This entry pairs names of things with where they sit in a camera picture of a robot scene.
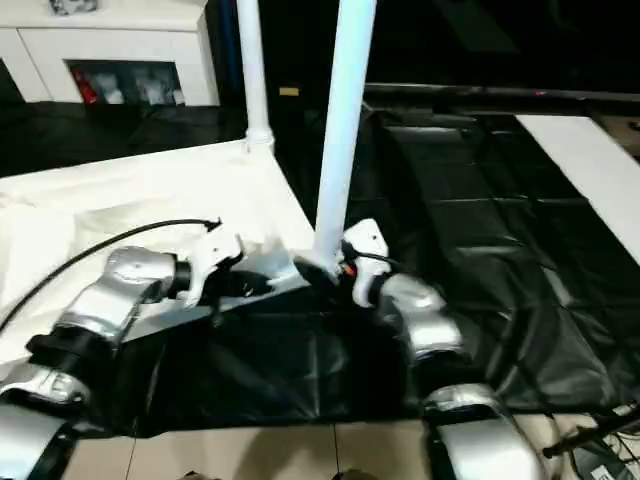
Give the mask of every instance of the black tarp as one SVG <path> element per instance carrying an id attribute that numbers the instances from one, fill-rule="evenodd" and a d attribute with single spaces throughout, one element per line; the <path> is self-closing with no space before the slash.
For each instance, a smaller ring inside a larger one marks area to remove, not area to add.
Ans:
<path id="1" fill-rule="evenodd" d="M 313 221 L 323 118 L 280 111 L 273 127 L 278 162 Z M 0 114 L 0 168 L 243 129 L 241 114 L 216 109 L 14 107 Z M 443 289 L 509 407 L 595 411 L 637 398 L 640 267 L 514 117 L 365 112 L 347 223 L 366 217 L 394 258 Z M 411 417 L 397 345 L 370 315 L 306 289 L 130 342 L 109 385 L 109 423 L 151 436 Z"/>

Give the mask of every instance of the cable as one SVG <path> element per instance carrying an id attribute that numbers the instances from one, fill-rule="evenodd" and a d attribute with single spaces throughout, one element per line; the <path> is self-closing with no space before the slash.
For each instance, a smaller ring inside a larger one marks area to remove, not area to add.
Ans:
<path id="1" fill-rule="evenodd" d="M 627 451 L 627 453 L 631 457 L 631 458 L 628 458 L 626 460 L 623 460 L 623 462 L 625 464 L 635 463 L 636 465 L 640 466 L 640 459 L 633 453 L 631 448 L 629 448 L 629 445 L 627 445 L 627 442 L 625 442 L 622 439 L 622 437 L 620 437 L 620 434 L 613 433 L 612 435 L 618 440 L 618 442 L 620 442 L 620 445 L 622 445 L 622 447 Z"/>
<path id="2" fill-rule="evenodd" d="M 384 255 L 378 255 L 376 253 L 366 253 L 366 252 L 357 252 L 357 255 L 359 257 L 371 258 L 373 260 L 380 260 L 381 262 L 386 262 L 399 272 L 407 271 L 405 266 L 402 265 L 400 262 L 398 262 L 397 260 L 394 260 L 393 258 L 385 257 Z"/>
<path id="3" fill-rule="evenodd" d="M 126 238 L 132 237 L 139 233 L 148 232 L 149 230 L 155 230 L 157 228 L 170 227 L 173 225 L 203 225 L 207 231 L 214 230 L 216 227 L 220 225 L 220 222 L 213 222 L 211 220 L 201 220 L 194 218 L 185 218 L 178 220 L 165 220 L 162 222 L 150 223 L 147 225 L 142 225 L 140 227 L 133 228 L 124 233 L 120 233 L 114 237 L 108 238 L 93 247 L 86 249 L 85 251 L 79 253 L 75 257 L 67 260 L 65 263 L 56 268 L 53 272 L 43 278 L 35 287 L 33 287 L 27 294 L 22 297 L 22 299 L 14 305 L 14 307 L 9 311 L 7 316 L 4 318 L 4 321 L 0 325 L 0 335 L 4 332 L 4 330 L 9 326 L 9 324 L 15 319 L 15 317 L 20 313 L 20 311 L 29 303 L 33 297 L 35 297 L 38 293 L 42 291 L 47 285 L 49 285 L 53 280 L 60 276 L 63 272 L 74 266 L 76 263 L 84 260 L 85 258 L 93 255 L 100 250 L 103 250 L 114 243 L 117 243 Z"/>

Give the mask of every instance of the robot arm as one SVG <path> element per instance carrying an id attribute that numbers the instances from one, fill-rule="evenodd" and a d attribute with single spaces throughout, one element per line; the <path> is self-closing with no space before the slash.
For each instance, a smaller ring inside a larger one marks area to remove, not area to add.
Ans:
<path id="1" fill-rule="evenodd" d="M 31 357 L 0 383 L 0 480 L 60 478 L 79 438 L 75 424 L 100 396 L 141 306 L 177 297 L 183 308 L 194 306 L 207 277 L 242 255 L 235 236 L 220 227 L 191 261 L 138 247 L 115 250 L 102 276 L 51 333 L 30 340 Z"/>
<path id="2" fill-rule="evenodd" d="M 543 480 L 538 455 L 463 349 L 440 294 L 404 274 L 382 283 L 377 317 L 405 347 L 434 480 Z"/>
<path id="3" fill-rule="evenodd" d="M 313 255 L 296 260 L 312 284 L 375 308 L 375 321 L 401 342 L 410 388 L 420 402 L 426 457 L 434 480 L 543 480 L 533 447 L 464 350 L 446 302 L 418 278 L 392 273 L 373 220 L 345 232 L 338 267 Z"/>

